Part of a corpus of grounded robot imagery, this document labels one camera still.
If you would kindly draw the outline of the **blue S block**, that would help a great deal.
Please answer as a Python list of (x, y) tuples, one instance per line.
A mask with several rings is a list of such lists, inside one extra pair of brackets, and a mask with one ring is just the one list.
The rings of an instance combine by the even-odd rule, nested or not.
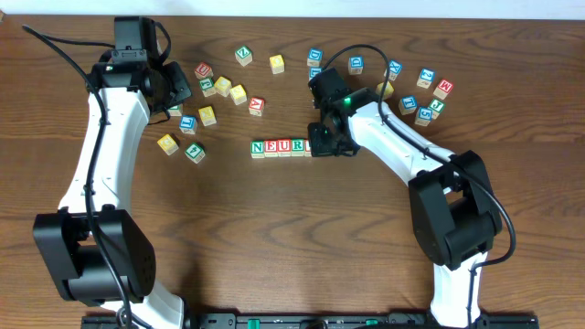
[(433, 120), (433, 110), (420, 107), (417, 111), (414, 123), (419, 126), (428, 126)]

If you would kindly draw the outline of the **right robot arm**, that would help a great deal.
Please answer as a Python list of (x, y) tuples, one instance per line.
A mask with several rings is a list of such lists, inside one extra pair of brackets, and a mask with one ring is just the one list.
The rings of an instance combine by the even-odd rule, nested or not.
[(354, 156), (366, 148), (406, 184), (415, 238), (433, 264), (431, 314), (440, 326), (471, 327), (481, 312), (470, 271), (502, 229), (483, 160), (429, 142), (372, 89), (351, 90), (334, 68), (308, 86), (321, 113), (308, 126), (312, 155)]

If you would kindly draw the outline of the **green R block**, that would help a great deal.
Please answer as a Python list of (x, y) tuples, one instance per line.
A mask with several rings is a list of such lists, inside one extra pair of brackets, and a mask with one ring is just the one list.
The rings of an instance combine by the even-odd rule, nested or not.
[(304, 139), (291, 139), (291, 156), (304, 157)]

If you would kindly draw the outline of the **green N block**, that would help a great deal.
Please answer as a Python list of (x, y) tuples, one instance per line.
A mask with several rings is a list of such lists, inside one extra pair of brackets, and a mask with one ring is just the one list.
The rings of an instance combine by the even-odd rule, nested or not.
[(250, 143), (250, 156), (256, 159), (265, 157), (264, 141), (252, 141)]

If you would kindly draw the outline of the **red I block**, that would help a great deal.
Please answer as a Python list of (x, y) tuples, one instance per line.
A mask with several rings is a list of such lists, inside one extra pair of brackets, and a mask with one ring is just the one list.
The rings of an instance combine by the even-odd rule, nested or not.
[(310, 141), (308, 139), (304, 140), (304, 156), (305, 157), (312, 157), (312, 150)]

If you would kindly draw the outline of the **red E block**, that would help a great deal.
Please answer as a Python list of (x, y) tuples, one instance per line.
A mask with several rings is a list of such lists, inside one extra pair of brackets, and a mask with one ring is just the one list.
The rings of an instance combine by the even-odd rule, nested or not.
[(277, 140), (265, 140), (263, 142), (263, 153), (266, 158), (278, 157), (278, 141)]

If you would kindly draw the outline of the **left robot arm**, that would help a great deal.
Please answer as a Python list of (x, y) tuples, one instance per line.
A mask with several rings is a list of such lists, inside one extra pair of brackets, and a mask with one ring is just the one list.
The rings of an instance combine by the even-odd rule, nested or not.
[(132, 181), (145, 127), (191, 96), (157, 39), (161, 23), (119, 16), (114, 40), (83, 74), (89, 119), (75, 174), (33, 237), (60, 297), (113, 312), (116, 328), (188, 328), (186, 301), (156, 278), (154, 247), (132, 217)]

